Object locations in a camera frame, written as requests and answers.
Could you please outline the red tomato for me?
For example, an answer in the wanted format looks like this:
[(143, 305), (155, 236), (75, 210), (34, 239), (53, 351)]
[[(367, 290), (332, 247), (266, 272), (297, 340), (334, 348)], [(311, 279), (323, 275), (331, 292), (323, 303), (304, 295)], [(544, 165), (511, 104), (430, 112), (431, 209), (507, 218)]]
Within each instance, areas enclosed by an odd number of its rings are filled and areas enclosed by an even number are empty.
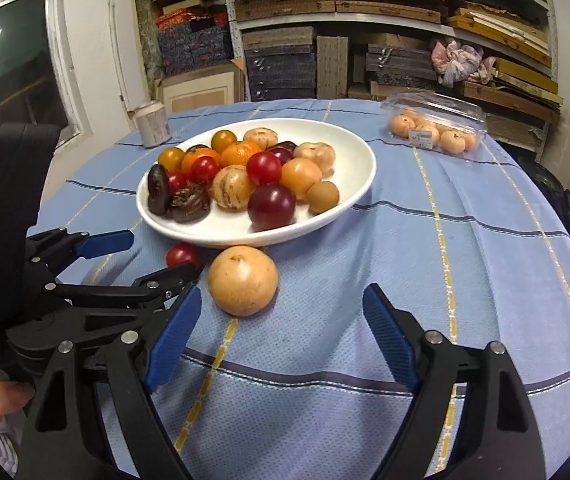
[(213, 157), (199, 156), (194, 160), (191, 170), (189, 170), (189, 180), (202, 185), (211, 185), (219, 170), (219, 162)]

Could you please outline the dark red plum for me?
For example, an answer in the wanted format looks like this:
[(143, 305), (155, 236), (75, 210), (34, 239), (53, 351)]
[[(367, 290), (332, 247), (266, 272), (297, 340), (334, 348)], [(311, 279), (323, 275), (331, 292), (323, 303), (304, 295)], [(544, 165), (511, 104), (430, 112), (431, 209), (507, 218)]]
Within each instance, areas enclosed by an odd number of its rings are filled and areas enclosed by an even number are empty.
[(282, 166), (294, 158), (293, 152), (283, 146), (271, 146), (268, 153), (274, 155)]
[(271, 230), (289, 226), (294, 218), (296, 196), (280, 183), (258, 186), (247, 205), (251, 223), (257, 230)]

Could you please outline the white metal shelf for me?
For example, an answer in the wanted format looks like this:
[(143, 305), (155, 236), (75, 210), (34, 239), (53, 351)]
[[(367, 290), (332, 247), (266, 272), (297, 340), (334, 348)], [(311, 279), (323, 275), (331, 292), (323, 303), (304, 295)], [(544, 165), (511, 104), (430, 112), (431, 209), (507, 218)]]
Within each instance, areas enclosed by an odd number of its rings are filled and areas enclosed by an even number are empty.
[[(435, 35), (457, 38), (483, 47), (518, 62), (550, 78), (554, 54), (548, 50), (546, 33), (534, 34), (511, 18), (498, 24), (490, 18), (474, 23), (458, 15), (430, 8), (438, 0), (317, 0), (310, 10), (302, 11), (294, 0), (270, 0), (283, 6), (279, 12), (261, 12), (252, 16), (241, 9), (245, 0), (225, 0), (232, 25), (233, 48), (241, 49), (241, 32), (298, 23), (364, 23), (422, 30)], [(505, 9), (527, 20), (538, 20), (543, 27), (550, 18), (550, 0), (479, 0), (485, 6)]]

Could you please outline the large dark mangosteen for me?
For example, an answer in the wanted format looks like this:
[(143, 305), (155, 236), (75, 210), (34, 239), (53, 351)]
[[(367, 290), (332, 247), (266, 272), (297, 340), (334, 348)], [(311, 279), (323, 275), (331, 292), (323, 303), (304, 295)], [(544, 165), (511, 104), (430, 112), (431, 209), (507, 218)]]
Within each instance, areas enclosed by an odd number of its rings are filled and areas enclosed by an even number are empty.
[(171, 218), (179, 223), (199, 221), (209, 214), (211, 198), (201, 184), (190, 184), (175, 192), (169, 203)]

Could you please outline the orange mandarin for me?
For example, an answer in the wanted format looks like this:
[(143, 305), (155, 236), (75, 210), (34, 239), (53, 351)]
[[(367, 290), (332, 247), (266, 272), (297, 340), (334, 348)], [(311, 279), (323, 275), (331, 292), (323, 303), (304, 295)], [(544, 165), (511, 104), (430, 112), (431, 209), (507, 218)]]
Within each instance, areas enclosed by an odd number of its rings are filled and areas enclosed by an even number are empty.
[(246, 166), (250, 157), (260, 153), (262, 148), (253, 141), (239, 141), (228, 146), (220, 155), (220, 167)]
[(195, 148), (195, 150), (187, 151), (182, 159), (180, 169), (183, 174), (189, 174), (194, 162), (200, 157), (210, 157), (217, 164), (220, 162), (220, 154), (212, 148)]

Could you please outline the small dark mangosteen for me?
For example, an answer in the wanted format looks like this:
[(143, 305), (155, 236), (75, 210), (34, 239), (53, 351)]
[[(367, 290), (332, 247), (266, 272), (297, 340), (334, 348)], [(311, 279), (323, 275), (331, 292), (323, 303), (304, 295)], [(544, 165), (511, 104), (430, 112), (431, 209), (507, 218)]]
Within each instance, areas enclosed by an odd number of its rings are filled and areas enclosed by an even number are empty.
[(291, 153), (294, 153), (295, 149), (297, 148), (297, 144), (291, 141), (283, 141), (276, 144), (277, 148), (283, 148)]

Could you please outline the white drink can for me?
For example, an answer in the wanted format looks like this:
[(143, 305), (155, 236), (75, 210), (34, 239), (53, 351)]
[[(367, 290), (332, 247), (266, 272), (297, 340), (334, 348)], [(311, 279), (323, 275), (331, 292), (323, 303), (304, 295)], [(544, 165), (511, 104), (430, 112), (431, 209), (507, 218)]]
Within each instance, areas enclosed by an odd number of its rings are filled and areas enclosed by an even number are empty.
[(167, 112), (162, 102), (151, 101), (136, 107), (133, 118), (144, 148), (156, 148), (170, 139)]

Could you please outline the large yellow melon fruit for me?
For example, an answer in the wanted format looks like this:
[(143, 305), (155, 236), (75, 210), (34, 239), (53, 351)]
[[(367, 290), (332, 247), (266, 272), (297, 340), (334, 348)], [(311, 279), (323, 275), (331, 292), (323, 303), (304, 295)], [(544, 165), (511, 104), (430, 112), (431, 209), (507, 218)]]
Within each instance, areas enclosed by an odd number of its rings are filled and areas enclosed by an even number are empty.
[(261, 250), (234, 246), (212, 260), (207, 286), (221, 310), (245, 318), (268, 307), (279, 287), (279, 271)]

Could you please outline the pale peach fruit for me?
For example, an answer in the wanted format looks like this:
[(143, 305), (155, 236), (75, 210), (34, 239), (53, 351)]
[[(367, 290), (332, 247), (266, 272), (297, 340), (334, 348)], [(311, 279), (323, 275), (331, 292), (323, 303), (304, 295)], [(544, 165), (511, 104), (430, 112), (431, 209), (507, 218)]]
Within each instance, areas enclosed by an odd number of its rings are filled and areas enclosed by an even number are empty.
[(265, 127), (252, 128), (245, 132), (243, 140), (257, 144), (261, 151), (266, 151), (268, 148), (279, 143), (279, 136), (277, 133)]

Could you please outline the yellow orange tomato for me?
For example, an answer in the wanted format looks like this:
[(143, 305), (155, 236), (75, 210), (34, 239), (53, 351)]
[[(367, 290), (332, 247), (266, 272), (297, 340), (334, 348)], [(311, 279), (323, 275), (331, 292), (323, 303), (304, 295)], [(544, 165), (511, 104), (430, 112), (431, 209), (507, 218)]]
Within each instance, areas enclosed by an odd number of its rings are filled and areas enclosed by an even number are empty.
[(237, 142), (236, 134), (229, 129), (218, 130), (211, 138), (211, 148), (222, 154), (231, 145)]

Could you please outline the framed cardboard panel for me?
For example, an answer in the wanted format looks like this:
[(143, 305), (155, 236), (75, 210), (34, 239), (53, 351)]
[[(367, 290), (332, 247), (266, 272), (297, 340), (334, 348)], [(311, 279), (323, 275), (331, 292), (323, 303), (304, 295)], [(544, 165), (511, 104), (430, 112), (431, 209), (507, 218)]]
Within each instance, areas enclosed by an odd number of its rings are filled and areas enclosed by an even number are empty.
[(224, 61), (163, 78), (157, 100), (168, 113), (225, 105), (245, 100), (245, 61)]

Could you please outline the clear plastic fruit box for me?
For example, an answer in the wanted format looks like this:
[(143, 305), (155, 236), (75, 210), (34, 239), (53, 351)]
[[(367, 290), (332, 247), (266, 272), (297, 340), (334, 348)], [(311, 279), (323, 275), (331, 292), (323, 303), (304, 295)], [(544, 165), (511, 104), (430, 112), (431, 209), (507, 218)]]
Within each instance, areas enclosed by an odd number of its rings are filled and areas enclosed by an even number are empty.
[(462, 155), (476, 151), (488, 133), (486, 115), (478, 105), (434, 91), (392, 93), (381, 108), (392, 136), (414, 148)]

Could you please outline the blue checked tablecloth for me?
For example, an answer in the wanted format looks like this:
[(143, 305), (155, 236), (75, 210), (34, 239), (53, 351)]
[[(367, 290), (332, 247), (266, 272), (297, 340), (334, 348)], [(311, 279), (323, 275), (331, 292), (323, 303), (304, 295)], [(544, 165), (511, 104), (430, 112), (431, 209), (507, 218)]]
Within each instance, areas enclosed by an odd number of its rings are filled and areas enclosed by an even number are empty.
[(388, 136), (372, 101), (238, 103), (174, 114), (174, 143), (247, 119), (346, 128), (377, 159), (340, 219), (269, 248), (279, 293), (233, 320), (210, 298), (158, 413), (197, 479), (367, 479), (410, 405), (362, 313), (367, 285), (456, 344), (505, 344), (527, 388), (545, 467), (570, 456), (570, 237), (498, 143), (467, 158)]

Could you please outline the pink cloth bundle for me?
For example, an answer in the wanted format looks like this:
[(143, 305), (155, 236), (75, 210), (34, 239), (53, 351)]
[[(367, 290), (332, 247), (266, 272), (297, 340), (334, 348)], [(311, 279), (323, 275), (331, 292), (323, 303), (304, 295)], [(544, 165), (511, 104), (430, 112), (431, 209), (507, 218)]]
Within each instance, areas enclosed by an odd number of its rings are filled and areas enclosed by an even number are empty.
[(438, 82), (445, 88), (452, 89), (462, 81), (487, 84), (494, 76), (495, 56), (486, 56), (480, 47), (454, 38), (434, 40), (430, 58)]

